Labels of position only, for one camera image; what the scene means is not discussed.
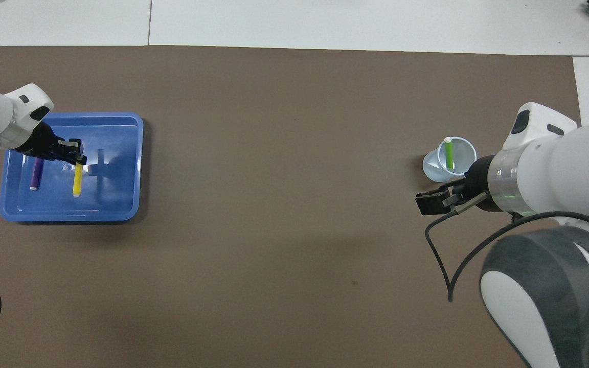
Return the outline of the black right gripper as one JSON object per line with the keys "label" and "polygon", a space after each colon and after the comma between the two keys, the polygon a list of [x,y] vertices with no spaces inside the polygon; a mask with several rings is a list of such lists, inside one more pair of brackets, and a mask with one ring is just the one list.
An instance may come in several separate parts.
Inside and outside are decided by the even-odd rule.
{"label": "black right gripper", "polygon": [[476,206],[486,212],[498,213],[500,208],[494,202],[488,185],[489,167],[495,155],[477,159],[464,174],[464,178],[443,184],[442,190],[418,193],[416,205],[421,215],[445,215],[451,212],[451,205],[462,205],[481,194],[486,198]]}

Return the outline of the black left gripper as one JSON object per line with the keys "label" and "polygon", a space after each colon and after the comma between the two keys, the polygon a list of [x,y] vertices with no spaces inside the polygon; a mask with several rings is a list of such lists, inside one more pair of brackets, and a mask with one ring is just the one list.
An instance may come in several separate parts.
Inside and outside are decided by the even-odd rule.
{"label": "black left gripper", "polygon": [[57,136],[47,123],[39,123],[30,137],[18,148],[19,153],[42,159],[64,159],[70,165],[86,165],[88,157],[84,154],[84,144],[80,139],[69,139],[70,150],[59,144],[64,141]]}

